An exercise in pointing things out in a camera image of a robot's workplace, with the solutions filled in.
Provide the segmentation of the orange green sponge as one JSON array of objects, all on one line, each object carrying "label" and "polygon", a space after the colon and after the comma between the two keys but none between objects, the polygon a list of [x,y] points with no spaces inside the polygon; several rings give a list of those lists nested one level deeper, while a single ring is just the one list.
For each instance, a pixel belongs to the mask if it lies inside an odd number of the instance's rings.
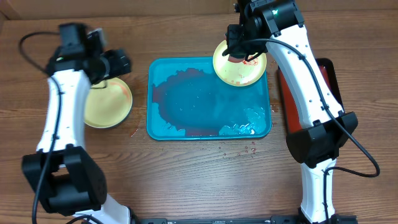
[{"label": "orange green sponge", "polygon": [[231,54],[229,54],[229,56],[228,56],[228,61],[229,62],[240,63],[240,62],[242,62],[244,60],[245,60],[245,57],[242,57],[242,56],[234,57]]}]

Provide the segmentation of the yellow plate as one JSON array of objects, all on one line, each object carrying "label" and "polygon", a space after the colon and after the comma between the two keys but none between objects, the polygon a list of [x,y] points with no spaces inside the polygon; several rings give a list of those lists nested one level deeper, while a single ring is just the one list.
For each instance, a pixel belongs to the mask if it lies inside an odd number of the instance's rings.
[{"label": "yellow plate", "polygon": [[266,54],[261,54],[248,62],[230,62],[228,56],[222,56],[227,49],[227,43],[223,40],[213,54],[213,68],[216,74],[225,83],[232,86],[248,86],[257,82],[265,73],[267,66]]},{"label": "yellow plate", "polygon": [[102,81],[90,88],[84,122],[98,129],[116,127],[129,116],[132,103],[132,92],[123,80],[112,78]]}]

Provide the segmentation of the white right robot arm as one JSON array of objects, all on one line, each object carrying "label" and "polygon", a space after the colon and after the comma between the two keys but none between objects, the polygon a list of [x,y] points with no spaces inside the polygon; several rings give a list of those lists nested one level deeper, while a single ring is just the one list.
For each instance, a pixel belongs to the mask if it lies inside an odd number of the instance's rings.
[{"label": "white right robot arm", "polygon": [[270,53],[279,66],[285,113],[297,113],[300,126],[287,120],[287,147],[300,164],[303,198],[297,223],[356,223],[356,217],[335,213],[333,167],[339,149],[358,125],[345,113],[313,56],[302,13],[295,1],[239,0],[239,24],[228,26],[224,54],[235,58]]}]

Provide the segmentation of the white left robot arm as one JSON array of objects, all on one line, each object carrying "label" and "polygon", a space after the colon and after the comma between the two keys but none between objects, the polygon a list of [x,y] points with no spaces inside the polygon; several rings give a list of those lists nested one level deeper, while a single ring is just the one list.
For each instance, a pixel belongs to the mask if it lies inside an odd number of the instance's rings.
[{"label": "white left robot arm", "polygon": [[34,154],[22,158],[22,172],[35,193],[37,209],[71,216],[72,222],[136,223],[132,210],[108,194],[106,177],[85,150],[85,104],[89,90],[109,75],[101,55],[66,54],[58,48],[49,59],[49,106]]}]

